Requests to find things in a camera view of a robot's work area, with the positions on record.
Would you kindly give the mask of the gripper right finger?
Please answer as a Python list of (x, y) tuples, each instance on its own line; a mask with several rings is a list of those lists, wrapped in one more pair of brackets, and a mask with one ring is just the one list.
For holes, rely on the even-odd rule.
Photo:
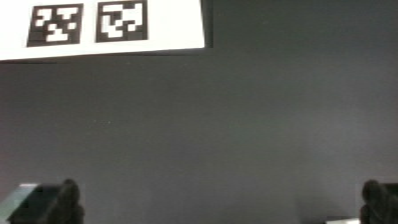
[(369, 180), (362, 187), (360, 224), (398, 224), (398, 183)]

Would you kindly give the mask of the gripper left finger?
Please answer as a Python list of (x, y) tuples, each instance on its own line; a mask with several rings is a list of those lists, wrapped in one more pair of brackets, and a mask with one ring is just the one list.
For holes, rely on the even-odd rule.
[(83, 224), (79, 188), (71, 179), (58, 184), (21, 183), (3, 199), (3, 224)]

